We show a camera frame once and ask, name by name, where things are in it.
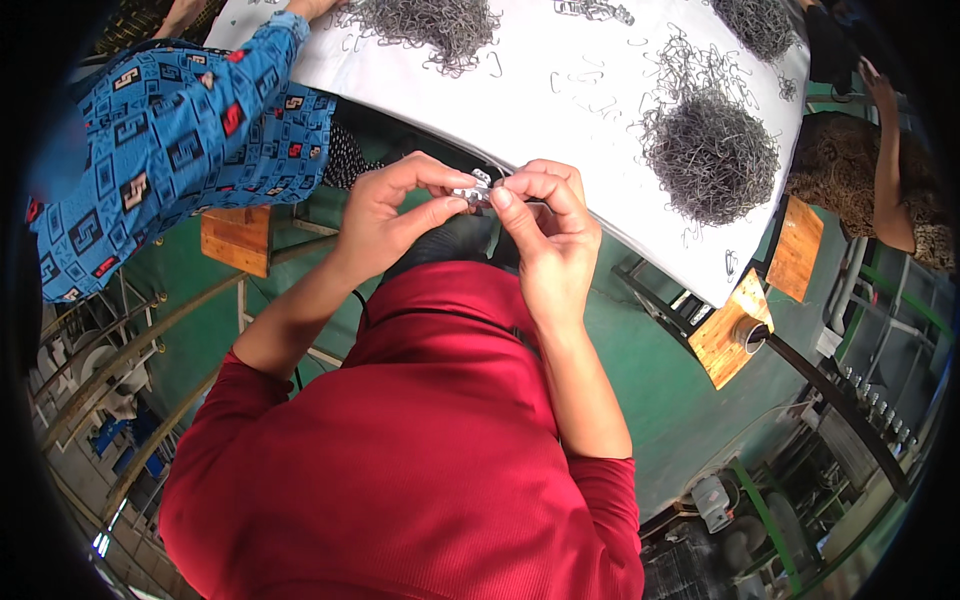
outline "cylindrical container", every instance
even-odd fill
[[[754,319],[750,315],[744,315],[736,322],[736,325],[733,326],[733,338],[747,354],[756,354],[756,351],[766,343],[766,338],[755,342],[750,341],[750,336],[762,326],[765,327],[766,323],[759,319]]]

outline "white table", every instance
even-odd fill
[[[285,5],[251,1],[229,0],[206,45],[238,48]],[[636,17],[632,27],[556,14],[552,0],[490,0],[493,12],[504,11],[494,32],[499,43],[481,48],[479,67],[459,79],[430,63],[424,68],[429,47],[379,46],[377,37],[360,37],[358,26],[331,26],[328,15],[311,24],[292,79],[391,114],[504,167],[537,157],[577,166],[588,207],[606,231],[719,307],[777,207],[803,117],[809,53],[797,44],[770,66],[743,50],[698,0],[622,2]],[[663,47],[674,33],[668,23],[699,48],[739,51],[735,60],[756,96],[747,110],[780,145],[771,202],[722,228],[694,227],[669,209],[669,195],[640,156],[637,128],[627,130],[639,120],[644,93],[655,87],[643,73],[656,67],[642,55]],[[797,81],[792,102],[780,98],[778,73]],[[728,251],[737,257],[733,274]]]

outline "pile of metal hooks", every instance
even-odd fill
[[[503,16],[490,12],[487,0],[353,0],[343,11],[348,17],[337,25],[358,23],[364,29],[361,36],[379,36],[380,45],[433,46],[424,65],[436,64],[452,78],[477,67],[477,51],[493,43],[493,30]]]
[[[637,139],[673,210],[703,227],[728,225],[770,201],[776,140],[745,109],[756,98],[735,55],[699,50],[676,31],[657,52],[658,70],[643,74],[656,75],[657,88]]]
[[[777,81],[780,82],[780,99],[787,102],[793,102],[797,99],[797,80],[788,78],[783,73],[777,74]]]
[[[774,63],[796,40],[780,0],[709,0],[713,12],[755,57]]]

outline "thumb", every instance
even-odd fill
[[[467,206],[467,201],[463,198],[434,198],[396,217],[391,228],[405,243],[413,244],[430,229],[438,228],[453,215],[467,210]]]
[[[533,211],[513,191],[506,187],[494,188],[491,204],[500,218],[500,224],[514,238],[521,254],[539,252],[549,246]]]

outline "hand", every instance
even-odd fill
[[[445,190],[472,187],[476,178],[416,151],[394,164],[357,178],[347,200],[337,245],[327,260],[355,288],[378,276],[418,237],[467,209],[467,201]],[[402,215],[396,208],[408,192],[427,188],[434,199]]]
[[[204,9],[206,0],[174,0],[154,39],[162,37],[180,37],[183,30],[193,24]]]
[[[897,92],[890,85],[890,80],[886,75],[878,75],[874,66],[866,59],[861,60],[857,67],[863,83],[870,90],[870,95],[874,97],[876,110],[880,113],[880,118],[891,117],[897,119]]]
[[[526,204],[531,197],[546,204]],[[541,334],[583,328],[601,231],[580,172],[533,160],[498,181],[491,200],[520,252],[520,291]]]
[[[343,6],[348,0],[290,0],[285,11],[295,12],[307,20],[312,21],[315,18],[323,16],[334,6]]]

